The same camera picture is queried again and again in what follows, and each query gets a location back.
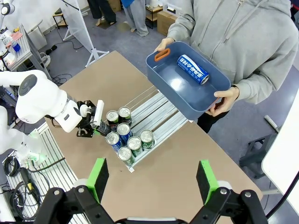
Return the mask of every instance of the brown table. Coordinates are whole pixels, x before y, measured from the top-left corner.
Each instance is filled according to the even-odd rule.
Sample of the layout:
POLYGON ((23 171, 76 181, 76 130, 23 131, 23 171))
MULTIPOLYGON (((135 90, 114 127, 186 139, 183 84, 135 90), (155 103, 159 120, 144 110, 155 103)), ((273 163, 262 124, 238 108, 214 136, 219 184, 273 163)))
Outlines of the brown table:
MULTIPOLYGON (((152 84, 122 55, 114 51, 77 74, 61 88, 77 100, 105 102, 107 111, 135 105, 152 84)), ((116 221, 125 217, 177 217, 190 221, 202 207, 196 172, 199 160, 208 159, 218 180, 235 192, 259 188, 195 123, 188 122, 140 164, 135 172, 117 158, 102 136, 76 137, 48 121, 67 162, 78 178, 87 178, 97 158, 106 157, 110 177, 102 205, 116 221)), ((231 223, 222 217, 220 224, 231 223)))

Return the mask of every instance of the small side table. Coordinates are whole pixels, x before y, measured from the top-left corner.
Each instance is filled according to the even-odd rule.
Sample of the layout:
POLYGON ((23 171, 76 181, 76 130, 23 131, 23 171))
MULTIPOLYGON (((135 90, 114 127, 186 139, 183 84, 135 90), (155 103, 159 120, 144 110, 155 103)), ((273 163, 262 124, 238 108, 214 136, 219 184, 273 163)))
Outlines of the small side table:
POLYGON ((65 19, 64 19, 64 15, 63 15, 63 13, 60 13, 60 14, 54 14, 54 15, 53 15, 53 19, 54 19, 54 21, 55 21, 55 23, 56 23, 58 29, 60 29, 59 27, 67 26, 66 21, 65 21, 65 19), (61 16, 62 19, 63 19, 63 21, 60 21, 60 22, 57 23, 57 21, 56 21, 56 19, 55 19, 55 17, 57 17, 57 16, 61 16))
POLYGON ((148 21, 151 26, 149 26, 147 23, 145 23, 149 28, 153 29, 154 28, 154 22, 158 20, 158 12, 163 10, 163 7, 157 6, 157 7, 152 7, 152 6, 146 6, 145 9, 150 12, 149 15, 146 15, 145 21, 148 21))

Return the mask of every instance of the foot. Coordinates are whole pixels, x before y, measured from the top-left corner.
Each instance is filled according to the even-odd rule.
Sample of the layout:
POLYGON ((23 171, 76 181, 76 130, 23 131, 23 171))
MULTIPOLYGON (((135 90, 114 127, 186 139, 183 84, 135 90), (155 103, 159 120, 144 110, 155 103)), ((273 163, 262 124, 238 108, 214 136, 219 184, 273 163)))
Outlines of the foot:
POLYGON ((95 24, 97 27, 101 24, 101 19, 98 19, 98 22, 95 24))

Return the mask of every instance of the cardboard box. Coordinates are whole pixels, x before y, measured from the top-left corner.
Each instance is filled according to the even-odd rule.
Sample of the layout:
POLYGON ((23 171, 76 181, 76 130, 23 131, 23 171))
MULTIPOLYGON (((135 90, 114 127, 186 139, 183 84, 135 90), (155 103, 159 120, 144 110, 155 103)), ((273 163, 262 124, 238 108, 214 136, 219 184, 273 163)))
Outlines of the cardboard box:
POLYGON ((158 13, 158 32, 167 36, 169 27, 176 21, 177 17, 167 12, 158 13))
POLYGON ((114 12, 121 11, 121 0, 108 0, 108 2, 114 12))

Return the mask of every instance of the pepsi can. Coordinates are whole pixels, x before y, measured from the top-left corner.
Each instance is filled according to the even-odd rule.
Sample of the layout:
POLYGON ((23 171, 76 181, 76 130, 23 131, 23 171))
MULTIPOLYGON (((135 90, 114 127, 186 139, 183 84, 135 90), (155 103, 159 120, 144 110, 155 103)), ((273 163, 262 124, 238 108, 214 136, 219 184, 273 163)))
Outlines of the pepsi can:
POLYGON ((130 126, 126 123, 121 123, 117 126, 117 133, 120 135, 121 141, 125 146, 129 138, 133 136, 130 126))
POLYGON ((185 70, 192 78, 203 85, 207 82, 210 75, 202 67, 198 66, 191 58, 187 55, 182 55, 178 58, 178 66, 185 70))
POLYGON ((122 147, 120 136, 116 132, 110 132, 106 137, 106 142, 111 145, 116 152, 118 152, 122 147))

